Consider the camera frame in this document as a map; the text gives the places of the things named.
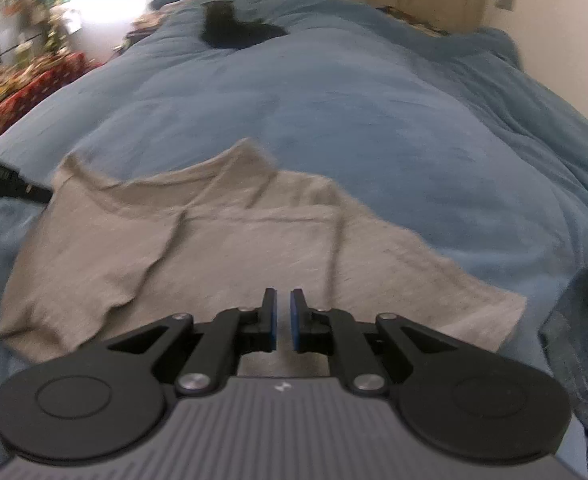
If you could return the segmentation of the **grey knit polo shirt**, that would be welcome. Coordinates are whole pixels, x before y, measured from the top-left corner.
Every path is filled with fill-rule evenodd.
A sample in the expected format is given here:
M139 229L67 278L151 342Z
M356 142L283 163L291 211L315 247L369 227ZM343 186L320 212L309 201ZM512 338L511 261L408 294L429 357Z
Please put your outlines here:
M466 274L317 174L237 142L207 162L117 181L68 156L4 290L0 339L44 362L160 318L210 321L268 288L360 321L393 312L496 350L525 301Z

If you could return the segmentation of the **red patterned tablecloth table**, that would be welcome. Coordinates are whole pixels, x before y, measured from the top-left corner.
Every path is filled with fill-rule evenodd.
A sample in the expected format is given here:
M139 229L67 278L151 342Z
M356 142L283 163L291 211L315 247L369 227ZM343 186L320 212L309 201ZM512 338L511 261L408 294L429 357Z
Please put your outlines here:
M0 136L46 98L100 66L82 52L43 55L0 76Z

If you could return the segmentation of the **blue plush duvet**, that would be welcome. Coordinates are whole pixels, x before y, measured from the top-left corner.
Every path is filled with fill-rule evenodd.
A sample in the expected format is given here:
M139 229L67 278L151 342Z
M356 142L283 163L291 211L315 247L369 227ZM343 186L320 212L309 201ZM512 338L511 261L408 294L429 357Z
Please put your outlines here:
M522 71L507 34L431 37L347 0L233 0L288 35L213 50L199 1L68 84L0 136L0 161L46 181L78 151L129 179L253 138L322 174L527 310L504 353L536 367L539 330L588 263L588 120ZM588 474L578 420L561 456Z

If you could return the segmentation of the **black cat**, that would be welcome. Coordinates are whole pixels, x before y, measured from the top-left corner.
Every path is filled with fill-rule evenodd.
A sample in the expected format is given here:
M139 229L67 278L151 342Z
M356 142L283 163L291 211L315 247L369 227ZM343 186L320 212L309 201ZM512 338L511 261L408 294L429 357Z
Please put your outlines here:
M203 7L205 21L201 39L213 49L242 50L288 35L285 28L262 20L239 20L232 1L209 1Z

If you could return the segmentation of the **grey wall socket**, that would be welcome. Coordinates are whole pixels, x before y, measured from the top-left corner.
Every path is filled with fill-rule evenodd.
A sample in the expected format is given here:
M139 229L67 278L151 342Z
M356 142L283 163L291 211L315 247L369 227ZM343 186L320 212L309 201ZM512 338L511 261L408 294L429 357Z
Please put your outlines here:
M495 7L500 10L512 11L515 0L495 0Z

